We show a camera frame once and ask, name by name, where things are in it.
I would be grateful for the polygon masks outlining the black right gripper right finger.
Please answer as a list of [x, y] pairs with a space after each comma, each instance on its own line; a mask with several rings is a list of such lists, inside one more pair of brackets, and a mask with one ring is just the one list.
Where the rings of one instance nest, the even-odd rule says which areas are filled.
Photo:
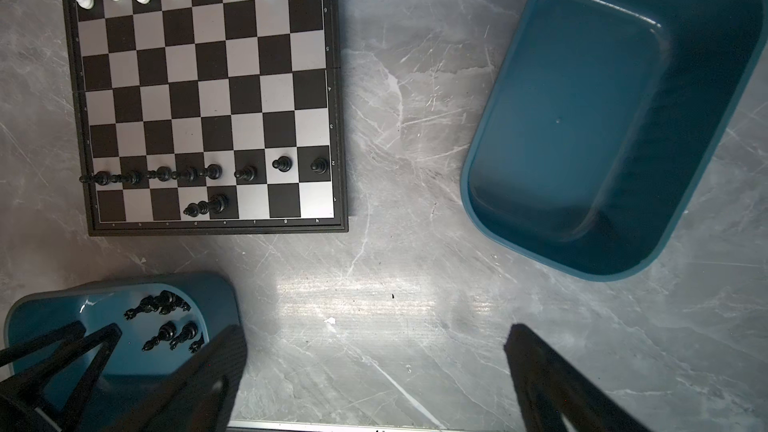
[[511, 326], [504, 351], [526, 430], [647, 429], [527, 325]]

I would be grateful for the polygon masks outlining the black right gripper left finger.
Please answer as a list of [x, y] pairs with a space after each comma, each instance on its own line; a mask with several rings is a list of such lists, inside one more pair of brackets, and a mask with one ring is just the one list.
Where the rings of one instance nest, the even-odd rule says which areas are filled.
[[240, 325], [229, 325], [106, 431], [224, 431], [247, 361]]

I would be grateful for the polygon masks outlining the black chess bishop piece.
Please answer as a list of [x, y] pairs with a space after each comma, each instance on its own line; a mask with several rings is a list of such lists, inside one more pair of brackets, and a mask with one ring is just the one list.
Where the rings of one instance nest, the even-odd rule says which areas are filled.
[[159, 330], [152, 338], [145, 342], [142, 346], [142, 350], [150, 351], [157, 347], [161, 342], [169, 342], [176, 336], [176, 333], [177, 329], [175, 324], [172, 321], [166, 322], [160, 326]]
[[181, 309], [184, 312], [191, 310], [191, 306], [183, 298], [168, 290], [163, 290], [157, 297], [158, 313], [169, 315], [171, 312]]

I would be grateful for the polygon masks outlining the teal tray with white pieces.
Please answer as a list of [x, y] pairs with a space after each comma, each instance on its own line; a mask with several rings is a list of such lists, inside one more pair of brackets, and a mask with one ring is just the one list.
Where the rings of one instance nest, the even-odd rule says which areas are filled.
[[528, 0], [463, 166], [489, 239], [618, 281], [666, 246], [767, 42], [767, 0]]

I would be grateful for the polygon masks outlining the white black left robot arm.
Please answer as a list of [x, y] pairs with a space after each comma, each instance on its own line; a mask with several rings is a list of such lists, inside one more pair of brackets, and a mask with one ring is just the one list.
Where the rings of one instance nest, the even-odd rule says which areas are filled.
[[[46, 359], [1, 382], [1, 429], [3, 431], [75, 431], [87, 403], [114, 349], [120, 341], [120, 327], [111, 323], [87, 335], [80, 321], [52, 330], [30, 341], [1, 351], [7, 365], [40, 349], [58, 343]], [[96, 348], [98, 352], [75, 385], [62, 411], [50, 416], [42, 409], [44, 389], [79, 358]]]

